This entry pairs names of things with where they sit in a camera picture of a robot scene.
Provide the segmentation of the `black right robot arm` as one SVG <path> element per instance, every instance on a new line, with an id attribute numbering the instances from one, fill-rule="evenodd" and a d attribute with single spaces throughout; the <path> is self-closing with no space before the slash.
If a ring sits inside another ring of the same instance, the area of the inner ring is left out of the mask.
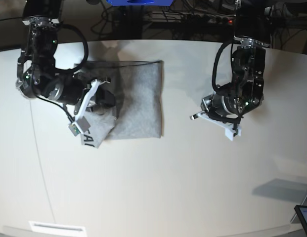
<path id="1" fill-rule="evenodd" d="M 89 57 L 88 42 L 77 27 L 61 21 L 62 8 L 61 0 L 26 1 L 22 22 L 28 36 L 17 61 L 16 88 L 27 99 L 40 99 L 59 107 L 72 120 L 66 106 L 82 105 L 96 79 L 80 78 Z M 84 49 L 81 62 L 69 69 L 55 65 L 58 33 L 62 29 L 76 33 Z"/>

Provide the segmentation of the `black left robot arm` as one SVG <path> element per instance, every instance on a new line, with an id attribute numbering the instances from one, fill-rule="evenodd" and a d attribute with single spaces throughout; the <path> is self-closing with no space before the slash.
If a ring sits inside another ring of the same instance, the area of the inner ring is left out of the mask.
<path id="1" fill-rule="evenodd" d="M 263 100 L 265 48 L 270 44 L 270 20 L 265 13 L 266 0 L 239 0 L 236 4 L 234 36 L 217 51 L 213 72 L 213 94 L 201 107 L 212 120 L 239 124 L 241 118 L 259 107 Z M 216 82 L 220 56 L 229 45 L 239 42 L 230 52 L 231 82 Z"/>

